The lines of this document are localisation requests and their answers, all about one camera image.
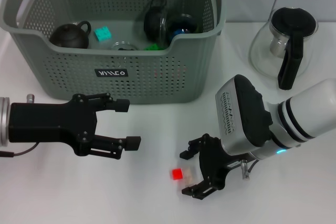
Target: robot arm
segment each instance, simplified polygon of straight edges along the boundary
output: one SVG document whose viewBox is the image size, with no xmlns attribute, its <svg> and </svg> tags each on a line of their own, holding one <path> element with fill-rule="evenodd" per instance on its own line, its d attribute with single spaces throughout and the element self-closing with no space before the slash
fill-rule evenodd
<svg viewBox="0 0 336 224">
<path fill-rule="evenodd" d="M 272 138 L 251 155 L 265 159 L 336 128 L 336 79 L 324 80 L 280 104 L 268 104 Z"/>
<path fill-rule="evenodd" d="M 225 187 L 230 170 L 241 167 L 249 178 L 248 163 L 298 146 L 336 128 L 336 79 L 322 81 L 280 104 L 264 103 L 251 82 L 237 75 L 216 95 L 221 139 L 189 141 L 180 158 L 197 153 L 204 180 L 182 194 L 204 199 Z"/>
<path fill-rule="evenodd" d="M 110 94 L 75 94 L 65 104 L 10 104 L 0 98 L 0 143 L 62 142 L 70 145 L 78 156 L 96 155 L 120 159 L 122 150 L 137 151 L 140 137 L 111 138 L 95 135 L 96 112 L 115 110 L 128 112 L 129 100 L 114 101 Z"/>
</svg>

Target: basket label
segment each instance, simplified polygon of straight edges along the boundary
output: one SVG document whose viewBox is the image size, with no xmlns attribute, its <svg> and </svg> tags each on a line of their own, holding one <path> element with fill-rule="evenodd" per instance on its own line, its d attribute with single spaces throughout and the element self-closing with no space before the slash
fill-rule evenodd
<svg viewBox="0 0 336 224">
<path fill-rule="evenodd" d="M 97 77 L 128 77 L 127 69 L 95 69 Z"/>
</svg>

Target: gray plastic basket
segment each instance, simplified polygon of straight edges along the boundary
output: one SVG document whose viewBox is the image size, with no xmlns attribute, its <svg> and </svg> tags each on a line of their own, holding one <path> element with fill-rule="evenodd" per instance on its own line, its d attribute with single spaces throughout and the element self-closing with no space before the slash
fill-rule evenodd
<svg viewBox="0 0 336 224">
<path fill-rule="evenodd" d="M 192 101 L 203 90 L 216 37 L 225 24 L 226 0 L 168 0 L 169 8 L 196 18 L 202 33 L 177 35 L 162 51 L 115 51 L 110 48 L 117 41 L 138 48 L 151 44 L 143 31 L 150 0 L 29 0 L 18 23 L 22 2 L 2 0 L 0 26 L 10 32 L 45 91 L 65 100 L 75 93 L 109 92 L 133 104 Z M 107 26 L 112 40 L 98 43 L 91 33 L 90 49 L 49 42 L 58 26 L 83 20 L 92 29 Z M 127 69 L 128 76 L 97 77 L 97 69 Z"/>
</svg>

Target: teapot lid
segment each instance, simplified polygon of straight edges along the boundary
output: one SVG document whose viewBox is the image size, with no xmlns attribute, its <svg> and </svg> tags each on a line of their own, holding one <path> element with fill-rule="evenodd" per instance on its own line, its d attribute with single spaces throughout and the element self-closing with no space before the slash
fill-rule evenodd
<svg viewBox="0 0 336 224">
<path fill-rule="evenodd" d="M 80 36 L 81 28 L 74 24 L 62 25 L 54 32 L 54 38 L 59 40 L 67 41 L 73 40 Z"/>
<path fill-rule="evenodd" d="M 280 33 L 290 36 L 293 31 L 300 31 L 303 37 L 314 34 L 317 22 L 314 17 L 301 8 L 280 8 L 271 18 L 274 28 Z"/>
</svg>

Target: wire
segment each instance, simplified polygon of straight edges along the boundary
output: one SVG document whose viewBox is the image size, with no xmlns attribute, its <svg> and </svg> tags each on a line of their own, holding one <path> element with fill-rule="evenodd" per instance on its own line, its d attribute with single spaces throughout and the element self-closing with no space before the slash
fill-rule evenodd
<svg viewBox="0 0 336 224">
<path fill-rule="evenodd" d="M 259 162 L 259 160 L 255 160 L 254 163 L 251 165 L 250 169 L 248 170 L 248 173 L 252 172 L 253 167 Z"/>
<path fill-rule="evenodd" d="M 14 153 L 14 157 L 17 157 L 17 156 L 22 156 L 22 155 L 25 155 L 27 154 L 28 152 L 31 152 L 33 149 L 35 149 L 37 146 L 38 146 L 39 143 L 36 143 L 34 144 L 34 146 L 24 152 L 19 152 L 19 153 Z"/>
</svg>

